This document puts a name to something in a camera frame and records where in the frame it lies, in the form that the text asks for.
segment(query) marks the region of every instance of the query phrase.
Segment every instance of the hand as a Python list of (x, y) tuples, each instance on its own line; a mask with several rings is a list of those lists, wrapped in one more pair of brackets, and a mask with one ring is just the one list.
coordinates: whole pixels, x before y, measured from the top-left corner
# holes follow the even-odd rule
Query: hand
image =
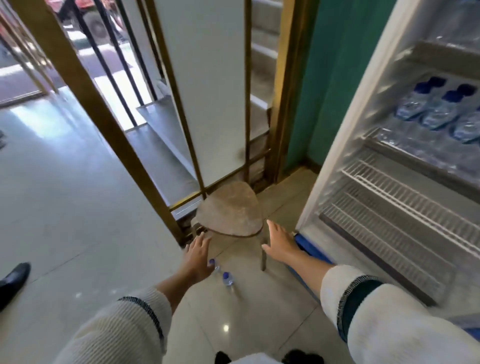
[(191, 284), (198, 283), (210, 274), (215, 266), (208, 264), (208, 246), (211, 238), (205, 238), (202, 232), (183, 250), (183, 261), (179, 273), (191, 279)]
[(282, 226), (267, 220), (270, 230), (270, 246), (262, 245), (262, 249), (275, 260), (288, 264), (291, 258), (301, 253), (300, 248), (293, 240), (293, 236)]

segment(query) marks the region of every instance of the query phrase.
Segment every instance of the stool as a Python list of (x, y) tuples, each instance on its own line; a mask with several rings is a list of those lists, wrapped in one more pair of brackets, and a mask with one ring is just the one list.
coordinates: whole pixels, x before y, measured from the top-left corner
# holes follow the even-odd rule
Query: stool
[[(192, 234), (199, 227), (237, 238), (260, 236), (268, 244), (269, 234), (263, 232), (264, 219), (257, 195), (245, 182), (232, 182), (215, 190), (197, 208), (192, 219)], [(267, 254), (262, 249), (260, 269), (266, 268)]]

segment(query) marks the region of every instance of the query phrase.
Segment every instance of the refrigerator shelf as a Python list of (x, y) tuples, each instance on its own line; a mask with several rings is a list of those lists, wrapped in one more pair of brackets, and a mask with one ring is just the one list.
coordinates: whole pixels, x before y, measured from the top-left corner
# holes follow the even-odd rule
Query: refrigerator shelf
[(473, 50), (421, 40), (406, 52), (406, 57), (439, 71), (480, 80), (480, 53)]
[(480, 259), (479, 226), (379, 170), (375, 158), (376, 154), (367, 150), (342, 173)]
[(364, 139), (365, 145), (381, 155), (400, 163), (401, 165), (418, 172), (425, 177), (461, 194), (462, 196), (480, 204), (480, 188), (448, 171), (427, 163), (402, 149), (380, 142), (376, 136), (379, 128), (368, 132)]
[(320, 210), (319, 218), (428, 306), (449, 292), (455, 266), (381, 216), (372, 200), (348, 185)]

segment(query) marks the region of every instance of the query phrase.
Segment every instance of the refrigerator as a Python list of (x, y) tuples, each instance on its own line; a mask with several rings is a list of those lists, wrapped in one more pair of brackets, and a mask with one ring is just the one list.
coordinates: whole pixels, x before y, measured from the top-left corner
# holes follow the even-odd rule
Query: refrigerator
[[(336, 264), (480, 327), (480, 185), (375, 137), (417, 82), (436, 75), (445, 88), (480, 86), (480, 52), (427, 40), (445, 6), (396, 2), (296, 230)], [(479, 94), (464, 106), (480, 105)]]

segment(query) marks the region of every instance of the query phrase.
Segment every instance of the white knit sleeve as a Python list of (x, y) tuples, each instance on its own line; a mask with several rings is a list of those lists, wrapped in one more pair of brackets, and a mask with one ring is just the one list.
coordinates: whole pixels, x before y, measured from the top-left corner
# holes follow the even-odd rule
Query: white knit sleeve
[[(401, 288), (378, 284), (367, 294), (365, 290), (354, 292), (368, 280), (376, 278), (354, 267), (336, 266), (325, 275), (320, 291), (325, 314), (339, 332), (344, 330), (355, 363), (480, 363), (480, 345), (469, 334), (449, 321), (431, 316)], [(356, 300), (354, 309), (348, 303), (349, 297)], [(350, 318), (345, 332), (339, 325), (347, 306)]]
[(161, 363), (172, 322), (170, 303), (154, 288), (122, 297), (85, 323), (55, 364)]

